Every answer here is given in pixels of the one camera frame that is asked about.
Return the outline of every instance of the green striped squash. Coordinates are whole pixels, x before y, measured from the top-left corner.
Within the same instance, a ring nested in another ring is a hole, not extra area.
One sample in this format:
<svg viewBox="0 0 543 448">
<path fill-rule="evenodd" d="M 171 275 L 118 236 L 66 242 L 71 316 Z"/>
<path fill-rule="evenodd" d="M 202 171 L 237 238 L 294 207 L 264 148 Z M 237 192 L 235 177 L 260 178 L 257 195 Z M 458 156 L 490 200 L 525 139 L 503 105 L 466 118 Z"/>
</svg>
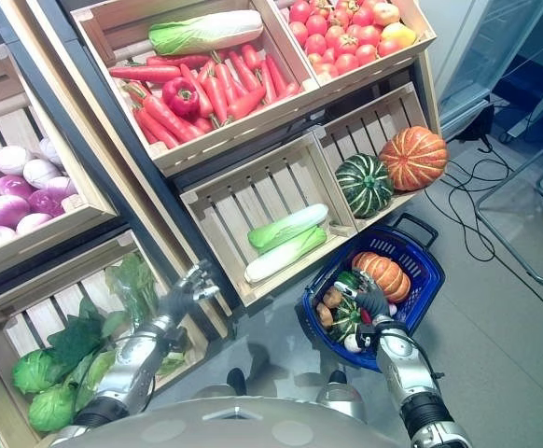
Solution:
<svg viewBox="0 0 543 448">
<path fill-rule="evenodd" d="M 355 217 L 372 217 L 388 205 L 394 194 L 385 164 L 374 156 L 349 157 L 336 170 L 336 177 Z"/>
</svg>

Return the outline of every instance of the cabbage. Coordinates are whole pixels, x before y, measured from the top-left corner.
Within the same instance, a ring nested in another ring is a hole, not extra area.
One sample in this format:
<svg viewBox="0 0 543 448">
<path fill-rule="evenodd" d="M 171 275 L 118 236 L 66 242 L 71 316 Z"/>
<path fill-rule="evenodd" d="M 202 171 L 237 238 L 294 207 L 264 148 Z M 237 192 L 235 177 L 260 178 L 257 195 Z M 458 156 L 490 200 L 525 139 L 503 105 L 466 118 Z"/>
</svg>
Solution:
<svg viewBox="0 0 543 448">
<path fill-rule="evenodd" d="M 53 385 L 33 398 L 29 406 L 29 423 L 41 432 L 58 431 L 70 425 L 75 415 L 73 385 Z"/>
<path fill-rule="evenodd" d="M 49 350 L 28 353 L 12 369 L 13 384 L 23 394 L 41 392 L 58 383 L 66 374 Z"/>
</svg>

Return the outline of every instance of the plastic basket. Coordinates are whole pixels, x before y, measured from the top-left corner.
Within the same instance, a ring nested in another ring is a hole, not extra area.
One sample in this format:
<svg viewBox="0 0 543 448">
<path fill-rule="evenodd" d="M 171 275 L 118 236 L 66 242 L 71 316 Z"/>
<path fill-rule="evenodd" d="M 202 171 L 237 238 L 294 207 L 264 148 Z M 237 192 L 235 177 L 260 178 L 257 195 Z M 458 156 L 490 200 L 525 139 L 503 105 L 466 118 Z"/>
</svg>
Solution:
<svg viewBox="0 0 543 448">
<path fill-rule="evenodd" d="M 425 245 L 419 243 L 406 232 L 397 229 L 402 219 L 414 222 L 432 237 Z M 407 213 L 400 216 L 394 227 L 374 226 L 361 232 L 349 244 L 343 247 L 333 260 L 306 287 L 302 296 L 302 306 L 307 317 L 307 325 L 323 342 L 338 355 L 357 366 L 379 371 L 375 356 L 369 351 L 351 353 L 340 343 L 335 343 L 321 327 L 315 306 L 323 299 L 325 291 L 333 285 L 341 271 L 351 270 L 353 257 L 361 251 L 375 252 L 395 261 L 411 279 L 409 297 L 397 306 L 394 319 L 405 322 L 413 333 L 425 315 L 431 301 L 438 293 L 445 280 L 444 271 L 428 252 L 428 248 L 438 237 L 438 232 L 424 221 Z"/>
</svg>

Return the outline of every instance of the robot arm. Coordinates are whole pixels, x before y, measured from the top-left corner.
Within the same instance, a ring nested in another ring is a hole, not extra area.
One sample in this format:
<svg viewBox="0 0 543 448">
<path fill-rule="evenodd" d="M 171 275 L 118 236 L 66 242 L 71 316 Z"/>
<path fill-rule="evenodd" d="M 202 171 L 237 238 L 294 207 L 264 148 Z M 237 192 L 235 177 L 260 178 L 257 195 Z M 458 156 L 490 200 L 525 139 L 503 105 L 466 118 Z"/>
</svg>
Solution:
<svg viewBox="0 0 543 448">
<path fill-rule="evenodd" d="M 413 448 L 472 448 L 465 431 L 453 421 L 442 398 L 437 378 L 425 352 L 407 333 L 406 326 L 389 316 L 381 290 L 365 273 L 363 291 L 341 282 L 334 286 L 374 316 L 357 330 L 361 348 L 371 347 L 387 381 L 396 409 Z"/>
<path fill-rule="evenodd" d="M 161 299 L 158 316 L 141 325 L 117 349 L 114 365 L 102 379 L 93 400 L 79 412 L 72 426 L 60 432 L 51 446 L 144 408 L 156 371 L 181 337 L 177 323 L 195 301 L 212 297 L 219 291 L 207 283 L 208 267 L 206 261 L 193 266 Z"/>
</svg>

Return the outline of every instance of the orange squash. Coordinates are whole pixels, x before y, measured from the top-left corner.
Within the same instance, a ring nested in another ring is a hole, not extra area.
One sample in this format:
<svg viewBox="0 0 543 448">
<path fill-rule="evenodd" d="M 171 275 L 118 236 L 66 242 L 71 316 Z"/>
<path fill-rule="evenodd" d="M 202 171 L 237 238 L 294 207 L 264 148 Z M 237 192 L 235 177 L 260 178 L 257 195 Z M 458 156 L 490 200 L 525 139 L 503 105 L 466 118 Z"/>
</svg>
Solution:
<svg viewBox="0 0 543 448">
<path fill-rule="evenodd" d="M 390 303 L 406 300 L 411 289 L 411 280 L 397 263 L 388 257 L 381 257 L 373 252 L 361 252 L 353 259 L 353 268 L 368 273 Z"/>
<path fill-rule="evenodd" d="M 441 176 L 448 163 L 446 142 L 427 128 L 413 126 L 387 142 L 379 155 L 401 191 L 422 189 Z"/>
</svg>

